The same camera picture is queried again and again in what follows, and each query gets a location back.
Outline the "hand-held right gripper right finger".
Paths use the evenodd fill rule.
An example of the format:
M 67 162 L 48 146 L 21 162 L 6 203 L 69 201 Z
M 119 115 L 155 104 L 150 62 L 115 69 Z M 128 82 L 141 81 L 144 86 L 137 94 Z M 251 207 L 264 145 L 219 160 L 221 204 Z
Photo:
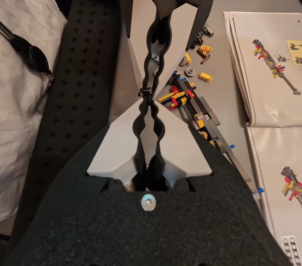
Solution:
M 152 101 L 156 146 L 156 173 L 163 177 L 167 187 L 189 177 L 212 173 L 202 150 L 189 126 L 159 102 Z

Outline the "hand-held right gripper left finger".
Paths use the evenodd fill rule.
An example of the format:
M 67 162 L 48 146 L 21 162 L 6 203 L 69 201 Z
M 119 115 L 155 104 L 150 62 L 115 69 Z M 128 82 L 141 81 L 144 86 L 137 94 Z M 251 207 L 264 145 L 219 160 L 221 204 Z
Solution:
M 90 176 L 120 180 L 127 191 L 134 191 L 133 178 L 145 168 L 140 135 L 147 111 L 148 99 L 140 98 L 111 123 L 87 169 Z

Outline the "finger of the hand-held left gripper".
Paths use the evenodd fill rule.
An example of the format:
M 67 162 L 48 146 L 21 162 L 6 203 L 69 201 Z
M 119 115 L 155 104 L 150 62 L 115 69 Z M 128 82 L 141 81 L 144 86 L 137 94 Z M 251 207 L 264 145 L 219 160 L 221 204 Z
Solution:
M 159 83 L 154 96 L 156 97 L 170 79 L 186 52 L 192 25 L 196 16 L 197 8 L 190 4 L 183 4 L 176 8 L 170 18 L 172 32 L 171 43 L 164 54 L 164 68 L 159 76 Z
M 134 69 L 137 92 L 145 77 L 144 63 L 148 55 L 147 34 L 156 18 L 157 7 L 152 0 L 133 0 L 131 30 L 128 44 Z

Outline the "long grey Technic assembly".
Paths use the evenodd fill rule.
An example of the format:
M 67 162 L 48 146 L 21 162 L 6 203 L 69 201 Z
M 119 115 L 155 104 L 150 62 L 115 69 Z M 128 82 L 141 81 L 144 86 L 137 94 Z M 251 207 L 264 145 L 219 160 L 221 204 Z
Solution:
M 240 164 L 239 160 L 232 152 L 234 145 L 229 146 L 218 129 L 219 119 L 210 108 L 204 97 L 198 97 L 195 92 L 194 83 L 189 83 L 186 78 L 182 78 L 180 72 L 175 70 L 169 80 L 172 92 L 159 98 L 157 101 L 167 107 L 169 111 L 183 109 L 189 119 L 190 124 L 209 143 L 216 147 L 222 154 L 226 154 L 230 162 L 240 172 L 249 186 L 255 200 L 260 199 L 263 189 L 258 189 L 254 182 Z

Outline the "black lego connector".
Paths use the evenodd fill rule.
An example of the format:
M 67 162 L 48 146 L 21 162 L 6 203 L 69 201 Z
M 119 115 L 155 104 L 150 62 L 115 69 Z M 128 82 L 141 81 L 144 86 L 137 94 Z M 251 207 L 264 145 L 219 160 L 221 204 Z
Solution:
M 138 97 L 147 98 L 149 101 L 153 99 L 154 93 L 152 87 L 141 88 Z

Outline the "lego instruction booklet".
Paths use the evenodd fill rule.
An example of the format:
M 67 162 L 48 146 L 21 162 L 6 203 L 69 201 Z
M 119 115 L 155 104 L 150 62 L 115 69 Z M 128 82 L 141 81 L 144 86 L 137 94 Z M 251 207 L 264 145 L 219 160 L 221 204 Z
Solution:
M 301 13 L 224 12 L 266 225 L 301 265 Z

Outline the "pile of lego beams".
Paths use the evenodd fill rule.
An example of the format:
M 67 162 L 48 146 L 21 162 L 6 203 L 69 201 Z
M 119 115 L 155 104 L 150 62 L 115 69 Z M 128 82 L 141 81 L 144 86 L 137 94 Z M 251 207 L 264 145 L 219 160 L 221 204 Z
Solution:
M 206 22 L 205 25 L 202 27 L 202 30 L 198 33 L 198 36 L 196 37 L 195 41 L 190 46 L 190 49 L 193 49 L 193 50 L 195 49 L 196 46 L 199 46 L 199 48 L 197 49 L 197 53 L 199 53 L 203 57 L 204 61 L 206 61 L 210 57 L 209 53 L 212 51 L 212 48 L 204 45 L 203 36 L 205 35 L 207 37 L 212 37 L 213 34 L 214 34 L 214 32 L 213 32 L 212 28 Z M 191 58 L 190 58 L 189 54 L 186 53 L 178 65 L 184 66 L 184 65 L 190 65 L 190 64 L 191 64 Z

